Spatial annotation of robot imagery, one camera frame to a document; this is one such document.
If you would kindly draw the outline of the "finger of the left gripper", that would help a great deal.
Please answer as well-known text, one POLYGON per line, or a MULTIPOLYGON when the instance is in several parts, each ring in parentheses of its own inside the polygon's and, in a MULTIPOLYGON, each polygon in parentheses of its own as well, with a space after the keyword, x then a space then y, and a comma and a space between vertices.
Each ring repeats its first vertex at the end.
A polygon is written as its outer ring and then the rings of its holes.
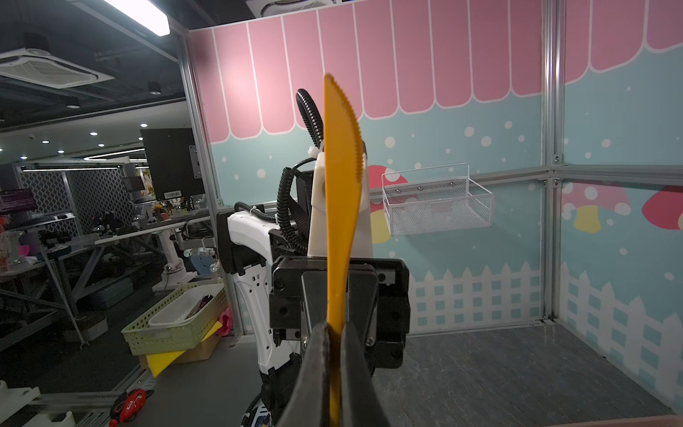
POLYGON ((346 321, 354 325, 362 347, 366 346, 377 295, 378 279, 374 267, 350 266, 347 284, 346 321))
POLYGON ((312 330, 327 322, 327 272, 313 270, 302 274, 302 341, 309 341, 312 330))

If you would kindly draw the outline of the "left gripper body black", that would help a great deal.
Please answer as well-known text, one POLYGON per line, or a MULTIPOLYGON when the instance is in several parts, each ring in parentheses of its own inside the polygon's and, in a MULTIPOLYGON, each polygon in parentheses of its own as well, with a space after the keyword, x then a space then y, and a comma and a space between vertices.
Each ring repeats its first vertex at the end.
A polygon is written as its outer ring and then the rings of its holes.
MULTIPOLYGON (((379 258, 353 258, 350 266, 373 266, 378 279, 377 301, 364 347, 368 368, 400 368, 410 328, 409 269, 400 260, 379 258)), ((313 270, 327 272, 327 259, 281 256, 275 261, 269 303, 270 331, 276 347, 302 343, 302 274, 313 270)))

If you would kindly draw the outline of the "orange plastic knife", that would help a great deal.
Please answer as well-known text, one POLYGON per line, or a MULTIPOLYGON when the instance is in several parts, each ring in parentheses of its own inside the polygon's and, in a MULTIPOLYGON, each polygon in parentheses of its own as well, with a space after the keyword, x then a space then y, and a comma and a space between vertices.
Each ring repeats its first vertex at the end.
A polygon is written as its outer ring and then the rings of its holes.
POLYGON ((327 325, 330 339, 329 421, 341 424, 341 342, 350 253, 359 217, 364 142, 343 89, 324 77, 325 211, 327 212, 327 325))

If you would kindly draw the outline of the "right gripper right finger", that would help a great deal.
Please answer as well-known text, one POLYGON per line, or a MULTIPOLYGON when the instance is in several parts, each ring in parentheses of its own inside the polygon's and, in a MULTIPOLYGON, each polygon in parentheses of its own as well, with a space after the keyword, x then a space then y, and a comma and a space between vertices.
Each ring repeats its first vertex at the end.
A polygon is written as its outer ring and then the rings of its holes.
POLYGON ((341 335, 341 425, 390 427, 377 398, 358 333, 347 322, 341 335))

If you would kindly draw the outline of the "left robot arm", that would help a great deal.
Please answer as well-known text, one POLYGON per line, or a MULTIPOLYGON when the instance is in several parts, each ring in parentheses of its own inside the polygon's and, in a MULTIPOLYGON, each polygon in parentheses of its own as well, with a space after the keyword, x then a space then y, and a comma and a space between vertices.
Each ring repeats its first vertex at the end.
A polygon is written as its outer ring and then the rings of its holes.
MULTIPOLYGON (((312 329, 327 316, 324 122, 306 90, 298 90, 295 101, 312 147, 281 174, 275 213, 238 202, 217 217, 219 259, 245 300, 257 343, 261 391, 245 413, 245 426, 279 421, 312 329)), ((363 196, 347 291, 346 316, 370 371, 402 366, 411 314, 407 265, 374 256, 378 217, 379 207, 363 196)))

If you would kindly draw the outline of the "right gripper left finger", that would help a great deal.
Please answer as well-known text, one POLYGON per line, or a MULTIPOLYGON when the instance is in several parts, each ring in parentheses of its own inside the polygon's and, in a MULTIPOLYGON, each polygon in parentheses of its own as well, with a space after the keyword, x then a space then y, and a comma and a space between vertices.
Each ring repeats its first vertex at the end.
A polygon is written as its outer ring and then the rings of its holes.
POLYGON ((277 427, 330 425, 330 343, 327 323, 313 328, 295 389, 277 427))

